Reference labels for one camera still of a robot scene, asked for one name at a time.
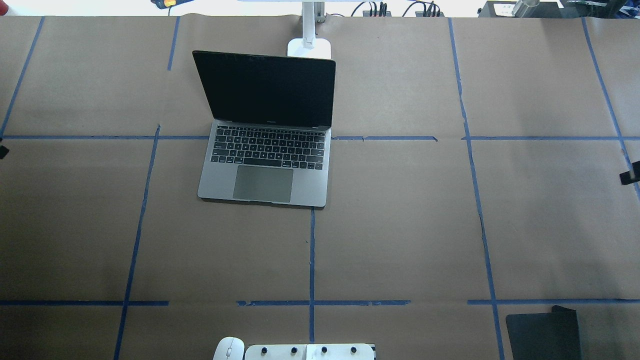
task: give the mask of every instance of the black cable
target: black cable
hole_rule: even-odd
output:
[[[355,8],[355,9],[353,9],[353,12],[351,13],[351,16],[353,16],[353,14],[355,14],[355,13],[356,13],[356,11],[358,10],[358,8],[359,8],[359,7],[361,7],[361,6],[362,6],[362,4],[367,3],[367,2],[369,3],[369,7],[371,7],[371,2],[370,2],[370,1],[362,1],[360,4],[358,4],[358,6],[356,6],[356,8]]]
[[[409,9],[415,4],[422,4],[424,6],[424,11],[425,12],[427,11],[427,3],[425,3],[424,1],[414,1],[411,3],[411,5],[409,5],[409,7],[407,7],[407,9],[404,11],[404,14],[402,14],[401,17],[404,17],[406,13],[409,12]]]

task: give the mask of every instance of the blue tape line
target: blue tape line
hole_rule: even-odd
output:
[[[307,300],[236,301],[238,306],[309,306]],[[315,306],[405,306],[411,300],[314,300]]]
[[[411,300],[316,300],[318,306],[405,306]]]
[[[4,300],[0,306],[122,306],[122,301]],[[168,301],[132,301],[130,306],[169,306]]]
[[[308,300],[258,300],[236,301],[238,306],[309,306]]]
[[[155,140],[149,135],[7,135],[14,140]],[[163,135],[158,140],[208,140],[208,135]]]
[[[622,132],[620,131],[620,125],[618,124],[618,118],[616,118],[616,113],[613,111],[613,106],[611,105],[611,99],[609,98],[609,92],[607,91],[607,87],[604,84],[604,80],[602,79],[602,74],[600,73],[600,67],[598,66],[598,60],[596,59],[596,54],[593,51],[593,45],[591,45],[591,37],[589,36],[589,29],[587,27],[586,18],[582,19],[582,28],[584,30],[584,38],[587,40],[587,46],[589,47],[589,53],[591,54],[591,60],[593,60],[593,66],[596,69],[596,74],[598,75],[598,81],[600,82],[600,88],[602,88],[602,93],[604,94],[604,99],[607,102],[607,107],[609,109],[609,114],[611,115],[611,121],[613,121],[613,127],[616,129],[616,134],[618,135],[618,140],[620,141],[620,147],[622,148],[622,153],[625,156],[625,161],[627,162],[627,167],[629,170],[633,169],[633,165],[631,165],[631,160],[629,159],[629,153],[627,152],[627,146],[625,145],[625,141],[622,137]],[[636,189],[636,195],[638,200],[640,200],[640,186],[638,183],[634,183],[634,188]]]
[[[432,140],[438,141],[435,136],[333,136],[332,140]]]
[[[178,39],[178,28],[180,27],[180,17],[175,18],[175,28],[173,29],[173,41],[171,42],[171,53],[169,54],[169,65],[166,66],[168,71],[171,71],[173,65],[173,52],[175,51],[175,41]]]
[[[129,307],[129,297],[131,296],[131,284],[133,282],[133,273],[136,269],[136,258],[138,257],[138,248],[140,247],[140,236],[142,235],[142,220],[147,210],[147,199],[149,195],[149,183],[151,182],[151,171],[154,168],[156,160],[156,149],[158,146],[158,136],[160,135],[160,125],[156,129],[156,139],[151,150],[151,160],[149,160],[149,170],[147,171],[147,182],[145,183],[145,194],[142,198],[142,206],[140,207],[140,218],[138,219],[138,230],[136,232],[136,242],[133,245],[133,255],[131,256],[131,266],[129,267],[129,278],[127,279],[127,290],[124,295],[124,303],[122,304],[122,315],[120,316],[120,328],[118,329],[118,339],[116,341],[116,350],[113,359],[118,360],[120,357],[120,347],[122,346],[122,335],[124,333],[124,324],[127,319],[127,308]]]
[[[309,243],[309,343],[316,341],[316,209],[311,207],[311,234]]]
[[[468,300],[468,305],[640,304],[639,299],[505,299]]]
[[[477,212],[478,212],[478,216],[480,218],[480,227],[482,229],[482,241],[483,241],[483,246],[484,246],[484,264],[486,267],[486,277],[487,280],[489,282],[489,293],[491,295],[491,300],[494,302],[492,304],[492,310],[493,310],[493,326],[495,327],[495,337],[497,340],[497,344],[498,344],[498,353],[500,355],[500,360],[504,360],[504,349],[502,346],[502,331],[500,329],[500,320],[499,320],[499,316],[498,316],[498,306],[495,304],[495,288],[493,286],[493,274],[492,274],[492,270],[491,270],[491,259],[489,258],[489,246],[487,244],[486,241],[486,231],[484,229],[484,216],[483,216],[483,212],[482,212],[482,204],[480,202],[480,192],[478,190],[478,183],[477,183],[477,177],[476,177],[476,165],[474,164],[474,157],[473,157],[473,151],[471,148],[471,140],[469,139],[471,137],[470,135],[470,131],[469,131],[469,124],[468,124],[468,120],[467,120],[467,111],[465,110],[465,104],[462,101],[462,81],[460,78],[460,66],[458,65],[458,54],[456,51],[456,39],[453,36],[453,23],[451,21],[451,18],[447,19],[449,21],[449,36],[451,37],[451,50],[453,53],[453,62],[454,62],[454,67],[456,69],[456,80],[458,83],[458,96],[460,98],[460,110],[462,112],[462,117],[464,119],[464,125],[465,125],[465,136],[467,137],[467,152],[469,155],[469,165],[471,167],[471,178],[473,180],[473,184],[474,184],[474,193],[476,195],[476,207],[477,207]]]
[[[608,141],[619,139],[615,136],[465,136],[462,140],[533,140],[533,141],[556,141],[556,140],[571,140],[571,141]]]
[[[24,61],[24,65],[22,66],[22,72],[20,73],[20,77],[18,78],[18,83],[15,85],[13,96],[11,96],[9,107],[7,108],[6,115],[4,116],[4,122],[2,123],[2,127],[0,127],[0,138],[3,137],[4,130],[6,129],[6,125],[7,123],[9,123],[9,117],[11,116],[11,111],[13,110],[13,104],[15,103],[15,99],[18,97],[18,91],[20,90],[22,80],[24,79],[24,74],[27,72],[27,66],[29,66],[29,61],[31,60],[31,55],[33,55],[33,49],[35,49],[36,43],[38,42],[38,37],[40,36],[40,31],[42,30],[43,24],[44,24],[44,16],[40,18],[40,23],[38,25],[38,29],[36,30],[36,35],[33,37],[31,48],[29,49],[29,53],[27,55],[27,60]]]

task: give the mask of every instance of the laptop screen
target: laptop screen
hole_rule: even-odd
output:
[[[213,117],[250,124],[331,126],[335,61],[193,51]]]

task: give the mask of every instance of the silver laptop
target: silver laptop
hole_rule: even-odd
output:
[[[198,196],[323,207],[335,62],[193,51],[214,117]]]

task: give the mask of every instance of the white control panel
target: white control panel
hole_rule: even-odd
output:
[[[374,360],[367,344],[252,345],[244,360]]]

